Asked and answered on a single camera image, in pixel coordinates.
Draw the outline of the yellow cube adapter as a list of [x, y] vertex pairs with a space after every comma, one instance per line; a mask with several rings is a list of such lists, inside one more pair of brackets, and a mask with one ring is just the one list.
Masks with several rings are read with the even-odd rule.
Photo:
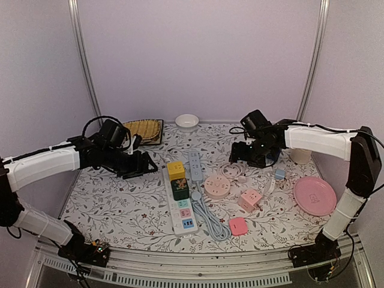
[[167, 171], [171, 181], [185, 178], [185, 169], [181, 161], [167, 163]]

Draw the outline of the small light blue plug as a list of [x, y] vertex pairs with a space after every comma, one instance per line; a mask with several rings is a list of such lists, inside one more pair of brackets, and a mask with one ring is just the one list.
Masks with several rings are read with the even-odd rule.
[[281, 169], [277, 169], [275, 171], [275, 179], [276, 180], [283, 180], [286, 178], [286, 173], [284, 170], [281, 170]]

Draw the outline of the green patterned cube adapter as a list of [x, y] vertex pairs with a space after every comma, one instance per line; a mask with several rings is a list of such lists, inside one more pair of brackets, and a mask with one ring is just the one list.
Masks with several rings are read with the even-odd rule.
[[170, 182], [173, 199], [175, 201], [185, 200], [190, 197], [188, 182], [186, 178], [174, 179]]

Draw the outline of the white plug adapter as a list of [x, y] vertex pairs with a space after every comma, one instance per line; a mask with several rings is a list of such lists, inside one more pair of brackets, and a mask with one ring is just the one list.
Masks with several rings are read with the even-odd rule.
[[265, 189], [263, 191], [264, 196], [270, 195], [275, 190], [276, 179], [271, 178], [268, 183], [265, 185]]

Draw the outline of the pink cube socket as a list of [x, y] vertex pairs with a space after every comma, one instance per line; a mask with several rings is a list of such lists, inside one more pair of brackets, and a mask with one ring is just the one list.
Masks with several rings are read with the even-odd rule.
[[247, 189], [238, 198], [238, 205], [246, 212], [251, 213], [255, 210], [257, 203], [262, 195], [254, 189]]

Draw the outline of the pink round socket base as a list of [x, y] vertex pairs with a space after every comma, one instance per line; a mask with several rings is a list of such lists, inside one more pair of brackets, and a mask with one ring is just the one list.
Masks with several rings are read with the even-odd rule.
[[220, 175], [212, 175], [204, 181], [205, 194], [214, 200], [220, 200], [229, 195], [230, 181]]

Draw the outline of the white long power strip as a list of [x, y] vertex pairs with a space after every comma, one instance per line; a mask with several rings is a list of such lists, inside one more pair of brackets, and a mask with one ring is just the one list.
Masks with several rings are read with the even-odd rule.
[[199, 231], [190, 199], [175, 201], [171, 181], [166, 168], [162, 169], [172, 227], [177, 237], [192, 235]]

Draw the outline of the light blue power strip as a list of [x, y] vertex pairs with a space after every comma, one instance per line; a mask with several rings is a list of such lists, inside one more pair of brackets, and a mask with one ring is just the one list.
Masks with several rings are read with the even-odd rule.
[[200, 163], [200, 155], [196, 150], [188, 152], [190, 165], [190, 178], [196, 188], [191, 193], [193, 211], [205, 222], [207, 231], [211, 238], [217, 242], [228, 240], [232, 233], [228, 225], [222, 223], [219, 218], [209, 209], [203, 195], [203, 170]]

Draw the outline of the pink square plug adapter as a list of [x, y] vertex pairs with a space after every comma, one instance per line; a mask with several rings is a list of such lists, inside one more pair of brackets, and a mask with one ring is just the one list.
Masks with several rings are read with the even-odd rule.
[[248, 233], [248, 226], [243, 217], [230, 219], [229, 227], [233, 236], [242, 236]]

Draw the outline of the dark blue cube adapter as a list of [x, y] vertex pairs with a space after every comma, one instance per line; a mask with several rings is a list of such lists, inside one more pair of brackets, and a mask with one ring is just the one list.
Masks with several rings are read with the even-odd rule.
[[272, 161], [277, 161], [280, 156], [280, 151], [271, 152], [267, 155], [267, 158]]

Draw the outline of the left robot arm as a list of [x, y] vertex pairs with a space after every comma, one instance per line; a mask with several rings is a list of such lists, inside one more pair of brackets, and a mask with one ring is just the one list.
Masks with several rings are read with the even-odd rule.
[[123, 179], [158, 171], [147, 152], [137, 150], [135, 143], [128, 148], [129, 152], [125, 152], [106, 140], [77, 136], [56, 146], [1, 160], [1, 227], [16, 227], [48, 238], [71, 260], [85, 260], [97, 254], [99, 250], [86, 243], [73, 223], [22, 203], [17, 191], [39, 180], [89, 167], [103, 168]]

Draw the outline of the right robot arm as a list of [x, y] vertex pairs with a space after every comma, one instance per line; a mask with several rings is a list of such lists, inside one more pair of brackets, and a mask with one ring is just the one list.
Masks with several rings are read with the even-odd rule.
[[342, 129], [284, 119], [274, 124], [246, 117], [230, 134], [243, 135], [234, 142], [229, 161], [266, 168], [267, 156], [282, 150], [307, 150], [315, 154], [316, 166], [325, 180], [339, 188], [337, 204], [329, 220], [309, 247], [314, 261], [322, 262], [337, 248], [337, 241], [361, 215], [369, 198], [383, 189], [377, 180], [382, 173], [383, 143], [367, 126]]

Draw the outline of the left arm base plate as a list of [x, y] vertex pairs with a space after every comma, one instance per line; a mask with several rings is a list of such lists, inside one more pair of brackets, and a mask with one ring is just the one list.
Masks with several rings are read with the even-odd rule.
[[90, 243], [85, 242], [82, 238], [71, 239], [67, 245], [60, 246], [58, 255], [76, 263], [105, 268], [109, 261], [110, 246], [99, 239]]

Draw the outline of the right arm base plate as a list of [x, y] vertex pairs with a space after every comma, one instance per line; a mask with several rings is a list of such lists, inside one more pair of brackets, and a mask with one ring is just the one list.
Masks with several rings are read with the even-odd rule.
[[320, 241], [311, 245], [295, 245], [287, 252], [293, 267], [313, 265], [341, 256], [341, 250], [337, 241]]

